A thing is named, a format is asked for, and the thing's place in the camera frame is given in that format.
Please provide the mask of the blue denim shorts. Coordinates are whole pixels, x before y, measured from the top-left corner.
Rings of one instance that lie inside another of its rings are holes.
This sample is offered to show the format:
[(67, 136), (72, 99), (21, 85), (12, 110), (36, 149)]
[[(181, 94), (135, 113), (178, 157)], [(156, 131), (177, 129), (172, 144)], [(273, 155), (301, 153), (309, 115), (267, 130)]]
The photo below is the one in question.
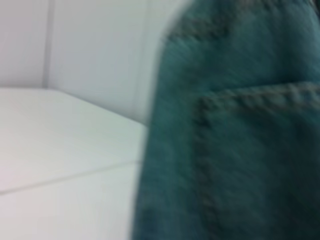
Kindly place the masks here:
[(180, 13), (131, 240), (320, 240), (320, 0), (192, 0)]

